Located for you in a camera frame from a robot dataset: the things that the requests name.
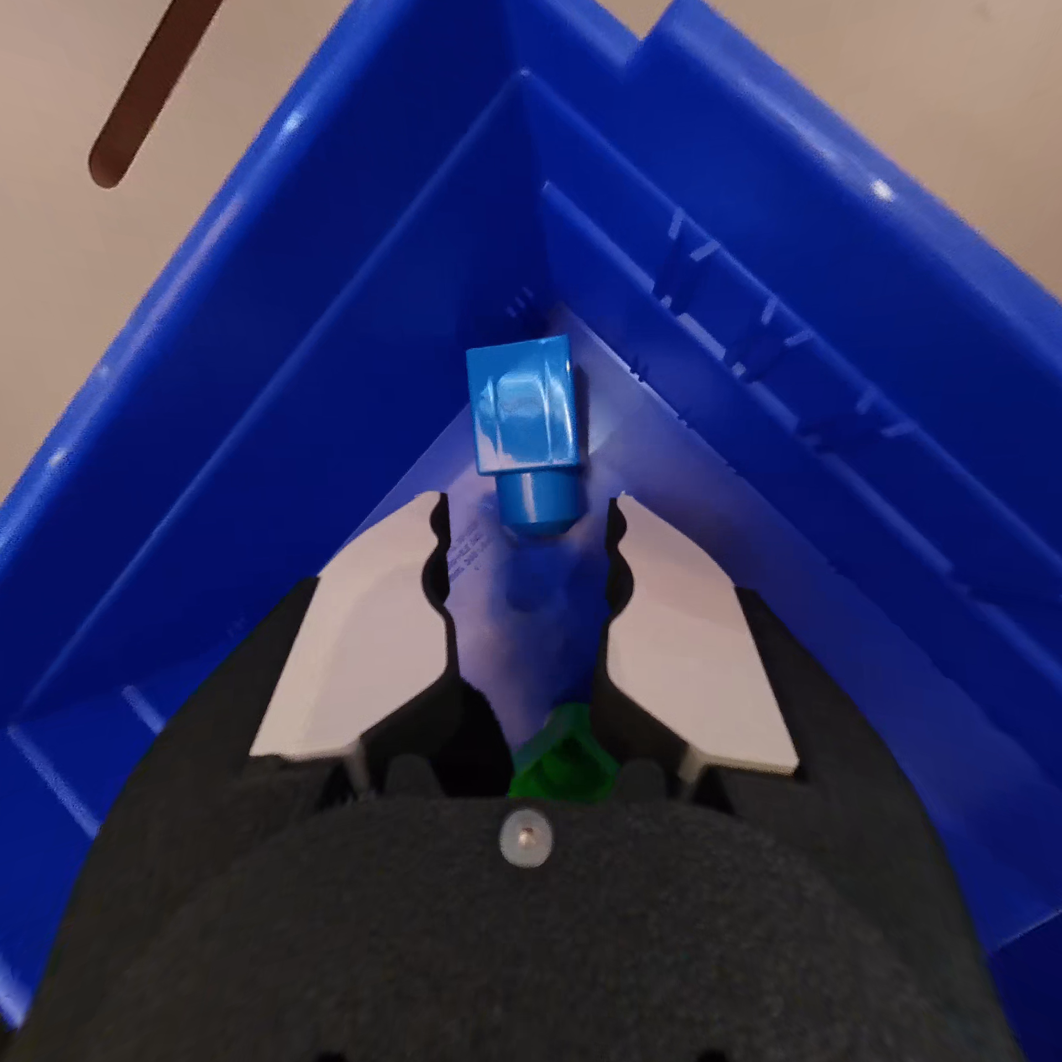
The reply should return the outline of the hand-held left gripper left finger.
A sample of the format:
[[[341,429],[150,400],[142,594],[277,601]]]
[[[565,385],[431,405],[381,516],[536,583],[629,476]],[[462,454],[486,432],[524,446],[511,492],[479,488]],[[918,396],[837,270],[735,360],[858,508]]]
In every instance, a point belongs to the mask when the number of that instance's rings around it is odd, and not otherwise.
[[[446,673],[448,498],[426,491],[345,543],[310,604],[253,739],[257,761],[344,763],[357,789],[381,783],[372,732]]]

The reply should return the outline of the small blue mega block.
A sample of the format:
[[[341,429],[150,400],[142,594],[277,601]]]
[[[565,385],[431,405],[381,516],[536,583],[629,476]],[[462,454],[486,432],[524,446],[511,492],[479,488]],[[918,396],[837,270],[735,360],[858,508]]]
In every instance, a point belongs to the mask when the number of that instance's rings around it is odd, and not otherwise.
[[[582,449],[569,338],[466,352],[476,468],[494,481],[500,523],[556,538],[583,515]]]

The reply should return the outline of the blue plastic bin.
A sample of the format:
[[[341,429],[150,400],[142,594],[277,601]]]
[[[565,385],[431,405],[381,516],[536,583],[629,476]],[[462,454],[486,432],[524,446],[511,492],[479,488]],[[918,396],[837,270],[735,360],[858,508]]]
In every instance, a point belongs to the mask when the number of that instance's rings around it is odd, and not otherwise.
[[[583,515],[466,352],[566,335]],[[340,548],[450,663],[253,759]],[[611,499],[731,577],[791,780],[508,796]],[[2,506],[2,1060],[1060,1060],[1060,302],[702,2],[357,2]]]

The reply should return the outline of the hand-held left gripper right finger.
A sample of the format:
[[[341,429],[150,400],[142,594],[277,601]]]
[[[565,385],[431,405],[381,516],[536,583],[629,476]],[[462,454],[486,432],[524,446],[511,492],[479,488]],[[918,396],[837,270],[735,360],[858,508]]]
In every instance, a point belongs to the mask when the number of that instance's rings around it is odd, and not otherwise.
[[[609,502],[607,616],[590,729],[616,763],[680,790],[706,771],[791,780],[800,757],[731,577],[635,497]]]

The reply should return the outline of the green mega block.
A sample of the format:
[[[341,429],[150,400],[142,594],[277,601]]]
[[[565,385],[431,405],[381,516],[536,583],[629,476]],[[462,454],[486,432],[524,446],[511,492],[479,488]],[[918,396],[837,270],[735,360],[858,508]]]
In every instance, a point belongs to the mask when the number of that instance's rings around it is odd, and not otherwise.
[[[590,706],[558,705],[532,737],[513,753],[508,796],[514,800],[597,804],[613,791],[618,763],[590,726]]]

